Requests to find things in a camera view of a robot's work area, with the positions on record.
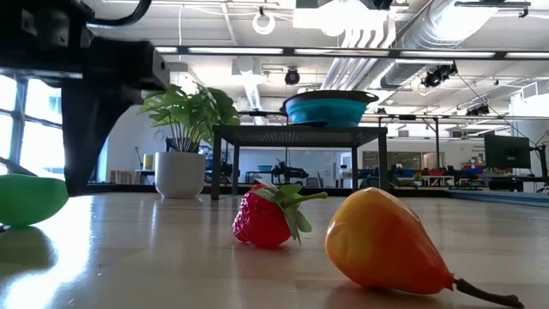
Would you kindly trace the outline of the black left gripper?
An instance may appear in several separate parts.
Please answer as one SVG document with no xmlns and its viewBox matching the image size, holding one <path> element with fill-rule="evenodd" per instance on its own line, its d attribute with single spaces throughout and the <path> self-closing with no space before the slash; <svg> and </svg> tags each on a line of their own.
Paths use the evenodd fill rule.
<svg viewBox="0 0 549 309">
<path fill-rule="evenodd" d="M 142 93 L 165 90 L 169 70 L 146 40 L 103 37 L 97 28 L 132 26 L 152 0 L 118 18 L 98 17 L 83 0 L 0 0 L 0 67 L 33 73 L 62 88 L 64 176 L 82 194 L 118 119 Z"/>
</svg>

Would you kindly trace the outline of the red toy strawberry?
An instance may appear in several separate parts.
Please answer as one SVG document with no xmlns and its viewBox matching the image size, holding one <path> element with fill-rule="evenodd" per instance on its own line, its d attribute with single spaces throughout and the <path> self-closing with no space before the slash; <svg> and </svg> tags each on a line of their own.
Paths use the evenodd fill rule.
<svg viewBox="0 0 549 309">
<path fill-rule="evenodd" d="M 301 203 L 326 199 L 320 192 L 301 195 L 302 185 L 274 185 L 257 179 L 241 199 L 232 224 L 232 233 L 243 243 L 262 248 L 275 248 L 290 238 L 301 244 L 300 234 L 310 233 L 311 224 L 299 210 Z"/>
</svg>

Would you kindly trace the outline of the blue collapsible colander bowl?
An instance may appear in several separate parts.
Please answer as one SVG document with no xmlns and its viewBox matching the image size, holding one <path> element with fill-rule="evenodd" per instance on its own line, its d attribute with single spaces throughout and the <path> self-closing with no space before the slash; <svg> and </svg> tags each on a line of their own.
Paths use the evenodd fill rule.
<svg viewBox="0 0 549 309">
<path fill-rule="evenodd" d="M 377 102 L 364 91 L 317 90 L 295 94 L 280 108 L 291 124 L 323 123 L 326 127 L 357 127 L 366 107 Z"/>
</svg>

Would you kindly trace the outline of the large window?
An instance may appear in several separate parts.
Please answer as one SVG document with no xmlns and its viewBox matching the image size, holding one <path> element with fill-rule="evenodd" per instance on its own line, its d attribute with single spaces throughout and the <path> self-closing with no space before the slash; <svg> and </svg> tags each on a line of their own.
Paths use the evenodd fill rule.
<svg viewBox="0 0 549 309">
<path fill-rule="evenodd" d="M 61 90 L 0 76 L 0 157 L 41 177 L 64 178 Z"/>
</svg>

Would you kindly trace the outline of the light wooden crate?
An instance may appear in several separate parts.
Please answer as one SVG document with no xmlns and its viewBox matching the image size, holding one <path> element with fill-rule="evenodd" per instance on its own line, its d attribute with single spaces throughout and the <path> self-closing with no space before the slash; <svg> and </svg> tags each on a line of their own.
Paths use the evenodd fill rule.
<svg viewBox="0 0 549 309">
<path fill-rule="evenodd" d="M 111 170 L 109 180 L 115 185 L 139 185 L 139 173 L 125 170 Z"/>
</svg>

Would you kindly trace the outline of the green plant in white pot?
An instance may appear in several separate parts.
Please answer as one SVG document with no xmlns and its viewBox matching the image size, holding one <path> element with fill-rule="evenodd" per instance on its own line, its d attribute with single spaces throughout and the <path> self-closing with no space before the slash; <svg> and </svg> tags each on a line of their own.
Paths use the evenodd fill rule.
<svg viewBox="0 0 549 309">
<path fill-rule="evenodd" d="M 196 85 L 187 94 L 172 84 L 148 94 L 139 109 L 153 127 L 170 129 L 167 150 L 155 154 L 155 188 L 165 199 L 194 198 L 205 183 L 206 156 L 199 153 L 201 142 L 213 141 L 216 125 L 239 125 L 238 111 L 229 95 L 217 88 Z"/>
</svg>

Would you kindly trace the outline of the overhead LED light bar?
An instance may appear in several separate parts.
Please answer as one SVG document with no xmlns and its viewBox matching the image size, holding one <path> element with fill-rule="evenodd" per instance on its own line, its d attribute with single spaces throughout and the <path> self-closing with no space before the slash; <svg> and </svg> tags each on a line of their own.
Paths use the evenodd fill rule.
<svg viewBox="0 0 549 309">
<path fill-rule="evenodd" d="M 549 60 L 549 50 L 415 50 L 396 48 L 342 48 L 342 47 L 263 47 L 224 45 L 160 45 L 156 50 L 166 55 L 197 56 L 269 56 L 308 58 L 387 58 L 412 60 L 490 60 L 490 61 L 543 61 Z"/>
</svg>

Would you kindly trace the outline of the perforated metal shelf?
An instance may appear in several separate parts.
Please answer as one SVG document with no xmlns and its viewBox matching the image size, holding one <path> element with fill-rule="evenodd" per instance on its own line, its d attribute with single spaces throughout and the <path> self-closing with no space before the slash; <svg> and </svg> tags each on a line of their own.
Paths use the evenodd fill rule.
<svg viewBox="0 0 549 309">
<path fill-rule="evenodd" d="M 213 127 L 213 170 L 210 197 L 220 198 L 221 143 L 233 146 L 233 195 L 238 193 L 239 149 L 242 147 L 278 147 L 278 148 L 349 148 L 352 152 L 352 189 L 358 185 L 358 147 L 377 140 L 378 146 L 378 187 L 389 188 L 387 168 L 387 133 L 384 127 L 312 127 L 303 125 L 286 126 L 232 126 Z"/>
</svg>

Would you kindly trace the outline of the orange toy pear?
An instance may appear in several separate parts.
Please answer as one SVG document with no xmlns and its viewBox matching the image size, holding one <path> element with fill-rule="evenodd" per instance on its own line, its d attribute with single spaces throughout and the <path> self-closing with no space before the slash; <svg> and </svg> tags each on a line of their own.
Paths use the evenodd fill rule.
<svg viewBox="0 0 549 309">
<path fill-rule="evenodd" d="M 332 217 L 325 251 L 332 264 L 365 288 L 412 294 L 458 290 L 515 309 L 513 294 L 492 294 L 451 273 L 412 209 L 387 191 L 370 187 L 347 197 Z"/>
</svg>

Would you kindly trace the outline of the white background table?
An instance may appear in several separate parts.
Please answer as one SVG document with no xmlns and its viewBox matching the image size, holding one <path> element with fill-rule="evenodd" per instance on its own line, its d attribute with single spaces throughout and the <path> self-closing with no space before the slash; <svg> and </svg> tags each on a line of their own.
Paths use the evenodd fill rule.
<svg viewBox="0 0 549 309">
<path fill-rule="evenodd" d="M 424 175 L 423 185 L 450 187 L 455 184 L 455 179 L 450 175 Z"/>
</svg>

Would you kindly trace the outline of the black background monitor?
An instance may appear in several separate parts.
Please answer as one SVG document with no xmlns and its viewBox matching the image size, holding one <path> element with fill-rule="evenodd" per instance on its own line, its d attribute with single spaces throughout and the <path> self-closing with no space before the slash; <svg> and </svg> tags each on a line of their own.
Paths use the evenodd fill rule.
<svg viewBox="0 0 549 309">
<path fill-rule="evenodd" d="M 484 135 L 484 144 L 487 167 L 531 167 L 529 140 L 525 137 Z"/>
</svg>

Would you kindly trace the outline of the black monitor stand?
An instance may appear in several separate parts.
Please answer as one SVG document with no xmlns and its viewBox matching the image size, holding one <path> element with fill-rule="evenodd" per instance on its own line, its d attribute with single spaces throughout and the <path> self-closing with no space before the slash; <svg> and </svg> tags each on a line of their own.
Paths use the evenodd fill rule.
<svg viewBox="0 0 549 309">
<path fill-rule="evenodd" d="M 548 180 L 549 170 L 547 168 L 547 160 L 546 160 L 546 145 L 541 144 L 540 146 L 532 147 L 530 150 L 536 152 L 537 155 L 539 156 L 542 178 L 545 180 Z"/>
</svg>

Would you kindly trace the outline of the black curved bracket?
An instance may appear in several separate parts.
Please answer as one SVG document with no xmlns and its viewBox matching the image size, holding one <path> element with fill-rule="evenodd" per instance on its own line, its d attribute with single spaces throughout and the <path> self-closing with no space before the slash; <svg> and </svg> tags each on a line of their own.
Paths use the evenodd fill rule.
<svg viewBox="0 0 549 309">
<path fill-rule="evenodd" d="M 6 167 L 10 173 L 26 175 L 26 176 L 35 176 L 35 173 L 30 172 L 26 168 L 10 161 L 9 159 L 3 158 L 0 156 L 0 165 Z"/>
</svg>

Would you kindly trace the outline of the black metal gantry frame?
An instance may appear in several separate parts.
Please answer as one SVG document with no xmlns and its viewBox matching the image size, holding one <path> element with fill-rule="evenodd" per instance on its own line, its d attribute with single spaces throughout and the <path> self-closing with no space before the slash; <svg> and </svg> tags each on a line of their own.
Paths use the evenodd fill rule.
<svg viewBox="0 0 549 309">
<path fill-rule="evenodd" d="M 258 111 L 258 110 L 249 110 L 249 111 L 239 111 L 240 116 L 246 116 L 250 118 L 259 117 L 259 118 L 274 118 L 282 125 L 289 125 L 293 122 L 289 118 L 286 112 L 276 112 L 276 111 Z M 432 130 L 435 133 L 435 154 L 436 154 L 436 167 L 441 167 L 441 155 L 440 155 L 440 119 L 448 118 L 448 116 L 439 116 L 439 115 L 421 115 L 421 114 L 364 114 L 361 120 L 357 123 L 357 126 L 365 126 L 366 124 L 377 123 L 377 126 L 380 127 L 381 124 L 392 124 L 395 123 L 413 123 L 421 122 L 427 128 Z"/>
</svg>

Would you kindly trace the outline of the silver ventilation duct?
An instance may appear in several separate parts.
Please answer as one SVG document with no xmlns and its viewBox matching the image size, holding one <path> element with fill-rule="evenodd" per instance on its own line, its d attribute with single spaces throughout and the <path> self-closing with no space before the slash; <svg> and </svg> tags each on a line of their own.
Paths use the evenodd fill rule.
<svg viewBox="0 0 549 309">
<path fill-rule="evenodd" d="M 465 15 L 464 8 L 456 7 L 458 0 L 433 0 L 430 6 L 397 40 L 399 49 L 454 49 L 470 36 L 469 30 L 455 30 L 453 23 Z M 411 77 L 424 69 L 422 63 L 404 63 L 393 60 L 380 81 L 381 88 L 401 87 Z"/>
</svg>

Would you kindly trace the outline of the black ceiling rail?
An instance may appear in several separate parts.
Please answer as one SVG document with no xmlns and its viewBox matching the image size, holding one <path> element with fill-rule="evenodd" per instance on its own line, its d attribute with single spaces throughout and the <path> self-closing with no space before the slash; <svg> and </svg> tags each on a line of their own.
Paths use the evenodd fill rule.
<svg viewBox="0 0 549 309">
<path fill-rule="evenodd" d="M 529 1 L 509 1 L 509 0 L 477 0 L 477 1 L 456 1 L 456 7 L 464 8 L 496 8 L 496 9 L 522 9 L 519 14 L 523 18 L 529 14 L 529 7 L 532 5 Z"/>
</svg>

